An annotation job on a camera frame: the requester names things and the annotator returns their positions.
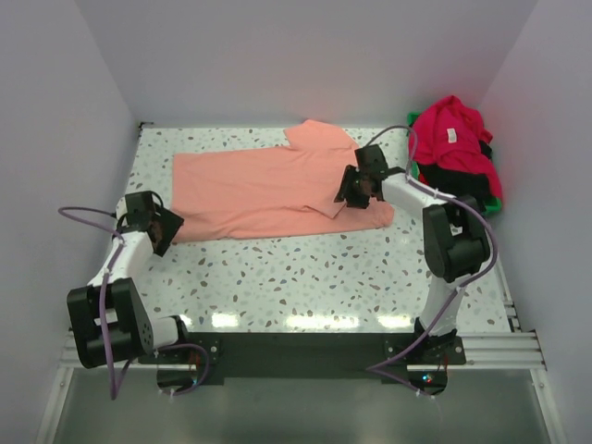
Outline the salmon pink t shirt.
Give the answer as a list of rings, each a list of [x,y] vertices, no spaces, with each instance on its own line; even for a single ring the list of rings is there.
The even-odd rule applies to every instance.
[[[341,128],[306,120],[285,129],[287,144],[204,154],[175,154],[176,242],[307,236],[384,228],[394,209],[335,202],[357,143]]]

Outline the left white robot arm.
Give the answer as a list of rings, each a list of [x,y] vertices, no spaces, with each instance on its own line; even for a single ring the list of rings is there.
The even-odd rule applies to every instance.
[[[181,363],[191,354],[184,322],[179,315],[150,317],[135,278],[152,258],[166,254],[184,219],[154,191],[125,195],[113,216],[117,223],[102,268],[67,296],[80,362],[94,368],[159,350],[171,363]]]

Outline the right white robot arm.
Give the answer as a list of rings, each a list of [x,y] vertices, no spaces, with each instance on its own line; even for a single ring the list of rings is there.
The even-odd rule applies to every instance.
[[[378,145],[354,151],[355,165],[345,167],[335,201],[365,209],[373,199],[397,206],[422,222],[425,263],[431,283],[415,321],[414,357],[425,364],[445,351],[442,337],[457,329],[461,297],[472,281],[494,265],[497,254],[488,239],[487,221],[476,200],[455,197],[426,186],[401,167],[390,167]]]

